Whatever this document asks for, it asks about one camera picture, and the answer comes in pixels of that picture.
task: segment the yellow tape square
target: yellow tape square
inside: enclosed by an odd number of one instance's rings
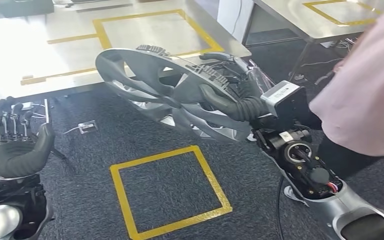
[[[191,54],[203,54],[203,53],[208,53],[208,52],[224,52],[224,49],[207,32],[205,32],[205,30],[197,22],[195,22],[191,17],[189,17],[185,13],[185,11],[183,11],[182,9],[174,9],[174,10],[168,10],[168,11],[156,11],[156,12],[134,14],[134,15],[127,15],[127,16],[117,16],[117,17],[109,17],[109,18],[102,18],[102,19],[94,19],[92,21],[92,23],[93,23],[93,26],[95,28],[96,33],[48,40],[47,43],[48,44],[59,44],[59,43],[77,41],[77,40],[98,38],[100,41],[100,44],[104,50],[110,49],[110,48],[112,48],[112,46],[111,46],[110,40],[108,38],[108,35],[105,31],[105,28],[103,25],[104,22],[142,18],[142,17],[150,17],[150,16],[167,15],[167,14],[180,15],[181,18],[183,18],[195,30],[195,32],[199,35],[199,37],[205,43],[207,43],[208,46],[210,46],[209,48],[206,48],[206,49],[178,53],[178,54],[176,54],[176,56],[185,56],[185,55],[191,55]],[[20,83],[21,83],[21,85],[37,84],[37,83],[46,82],[47,79],[49,79],[49,78],[83,74],[83,73],[88,73],[88,72],[92,72],[95,70],[96,70],[96,68],[93,67],[93,68],[87,68],[87,69],[82,69],[82,70],[77,70],[77,71],[64,72],[64,73],[55,74],[55,75],[47,75],[47,76],[41,76],[41,77],[34,77],[34,78],[30,78],[30,79],[22,79]]]
[[[363,2],[359,1],[348,1],[348,0],[326,0],[326,1],[312,1],[312,2],[305,2],[303,3],[304,6],[307,8],[311,9],[312,11],[316,12],[320,16],[324,17],[325,19],[331,21],[332,23],[340,26],[354,26],[354,25],[363,25],[363,24],[371,24],[376,21],[376,18],[368,18],[364,20],[357,20],[357,21],[349,21],[349,22],[342,22],[331,15],[327,14],[326,12],[318,9],[316,6],[317,5],[324,5],[324,4],[334,4],[334,3],[352,3],[352,4],[357,4],[361,6],[364,9],[367,9],[371,12],[374,12],[378,15],[382,14],[382,12],[374,7],[371,7]]]
[[[120,169],[125,169],[129,167],[137,166],[140,164],[145,164],[152,161],[161,160],[161,159],[165,159],[165,158],[169,158],[169,157],[173,157],[173,156],[181,155],[185,153],[190,153],[190,152],[193,152],[195,154],[195,157],[198,160],[199,165],[201,166],[212,189],[214,190],[218,200],[221,203],[221,207],[205,213],[201,213],[193,217],[189,217],[189,218],[176,221],[164,226],[160,226],[148,231],[138,232],[136,228],[135,220],[133,219],[132,211],[130,209],[129,201],[127,199],[126,190],[124,188],[122,178],[120,176],[120,172],[119,172]],[[166,234],[178,229],[182,229],[194,224],[204,222],[209,219],[213,219],[215,217],[230,213],[232,211],[232,207],[229,203],[229,200],[227,199],[222,188],[220,187],[219,182],[217,181],[216,177],[213,174],[213,171],[211,171],[210,166],[208,165],[206,159],[204,158],[203,153],[201,152],[200,148],[196,145],[180,148],[173,151],[163,152],[160,154],[147,156],[147,157],[132,160],[132,161],[115,164],[115,165],[112,165],[109,168],[109,170],[111,172],[112,180],[114,181],[115,190],[117,192],[118,201],[120,203],[121,212],[124,217],[128,235],[132,240],[150,239],[162,234]]]
[[[151,16],[159,16],[159,15],[169,15],[169,14],[178,14],[180,15],[199,35],[199,37],[210,46],[210,48],[206,49],[200,49],[200,50],[194,50],[190,52],[182,52],[179,54],[176,54],[177,56],[183,56],[183,55],[190,55],[190,54],[197,54],[197,53],[208,53],[208,52],[223,52],[224,49],[208,34],[205,32],[204,29],[202,29],[201,26],[198,25],[191,17],[189,17],[185,11],[182,9],[175,9],[175,10],[168,10],[168,11],[157,11],[157,12],[149,12],[149,13],[143,13],[143,14],[134,14],[134,15],[127,15],[127,16],[117,16],[117,17],[109,17],[109,18],[102,18],[102,19],[94,19],[93,25],[96,29],[96,32],[99,36],[99,39],[101,41],[102,47],[104,49],[110,49],[113,46],[110,43],[110,40],[108,38],[108,35],[105,31],[104,22],[111,22],[111,21],[119,21],[119,20],[126,20],[126,19],[134,19],[134,18],[143,18],[143,17],[151,17]]]

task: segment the gray carpet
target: gray carpet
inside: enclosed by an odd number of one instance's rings
[[[253,59],[276,81],[288,75],[299,41],[252,48]],[[309,62],[335,58],[319,46]],[[309,97],[323,86],[312,81],[332,64],[305,67]],[[173,131],[138,113],[106,88],[53,100],[56,147],[68,156],[55,157],[41,172],[56,220],[42,240],[127,240],[129,235],[109,171],[113,164],[198,145],[228,198],[233,211],[163,234],[154,240],[276,240],[275,195],[280,174],[253,143],[221,144]],[[78,123],[96,120],[99,131],[62,135]],[[316,141],[320,133],[314,132]],[[139,232],[220,207],[193,154],[174,156],[121,169],[126,194]],[[384,209],[384,160],[348,183],[362,197]],[[281,222],[286,240],[326,239],[309,209],[281,197]]]

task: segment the metal table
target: metal table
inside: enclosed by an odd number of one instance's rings
[[[196,64],[211,62],[198,58],[205,52],[251,55],[193,0],[55,6],[47,16],[0,19],[0,99],[26,102],[92,90],[103,82],[95,69],[102,50],[141,44]]]
[[[364,32],[368,24],[374,23],[384,11],[384,0],[253,0],[253,2],[253,14],[256,12],[256,7],[260,7],[298,35],[270,44],[296,39],[306,41],[291,71],[290,81],[311,45],[355,37]],[[250,17],[242,43],[246,43],[252,24]]]

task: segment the table leg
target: table leg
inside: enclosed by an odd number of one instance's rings
[[[49,103],[49,100],[48,99],[45,99],[44,100],[44,105],[45,105],[45,116],[46,116],[46,122],[49,123],[49,124],[52,124],[52,118],[51,118],[51,111],[49,110],[50,108],[50,103]],[[53,155],[55,155],[55,157],[61,159],[61,160],[66,160],[67,157],[62,154],[60,151],[58,151],[57,149],[55,149],[55,147],[52,148],[52,150],[50,151]]]
[[[295,79],[295,74],[300,69],[301,65],[303,64],[304,59],[306,58],[307,54],[309,53],[309,49],[313,45],[311,42],[307,42],[304,49],[302,50],[301,54],[298,57],[298,60],[296,60],[295,65],[292,68],[292,71],[289,74],[289,82],[292,82]]]
[[[253,21],[253,15],[255,13],[255,9],[256,9],[256,4],[254,3],[252,5],[251,15],[249,16],[249,20],[245,28],[245,33],[243,34],[243,38],[242,38],[242,45],[244,45],[245,47],[247,46],[248,36],[250,35],[250,29],[251,29],[251,24]]]

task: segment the robotic finger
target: robotic finger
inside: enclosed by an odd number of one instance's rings
[[[0,240],[37,240],[53,216],[37,172],[47,163],[55,133],[45,123],[33,134],[33,112],[13,103],[12,97],[0,100]]]

